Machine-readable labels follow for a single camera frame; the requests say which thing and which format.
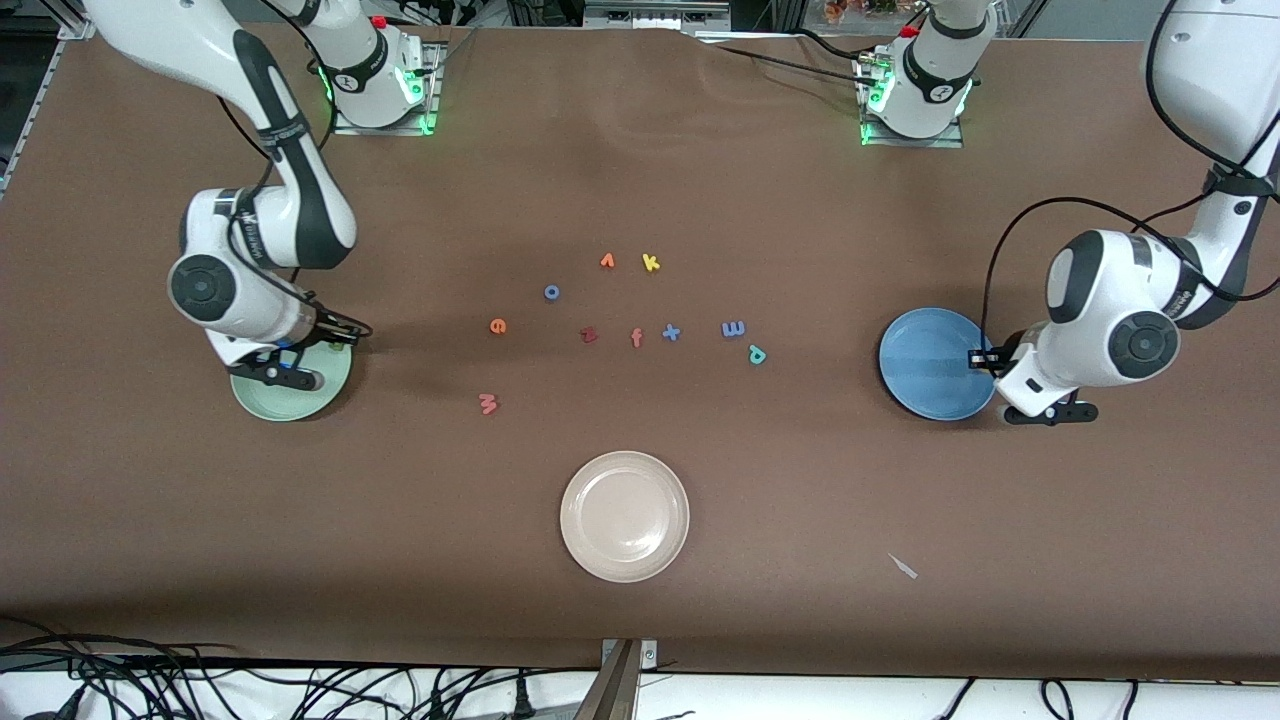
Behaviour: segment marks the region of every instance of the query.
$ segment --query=white plate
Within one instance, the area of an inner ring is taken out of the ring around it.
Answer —
[[[662,573],[689,534],[689,497],[662,460],[607,452],[573,475],[561,502],[561,536],[584,570],[612,583]]]

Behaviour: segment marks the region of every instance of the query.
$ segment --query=table surface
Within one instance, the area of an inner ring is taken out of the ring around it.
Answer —
[[[257,31],[323,126],[305,50]],[[648,635],[686,669],[1280,675],[1274,304],[1088,391],[1084,427],[916,419],[876,370],[904,310],[977,316],[1023,206],[1196,193],[1207,164],[1138,58],[996,42],[966,147],[923,151],[860,146],[840,81],[673,32],[481,31],[434,137],[325,150],[361,241],[300,282],[376,334],[332,409],[268,424],[164,291],[187,201],[260,159],[209,95],[73,44],[0,204],[0,610],[292,657],[590,665],[598,638]],[[1048,260],[1093,227],[1117,225],[1025,222],[993,336],[1042,319]],[[1277,234],[1265,219],[1251,287]],[[739,319],[764,365],[721,337]],[[634,585],[582,571],[557,524],[573,471],[618,448],[669,464],[692,509]]]

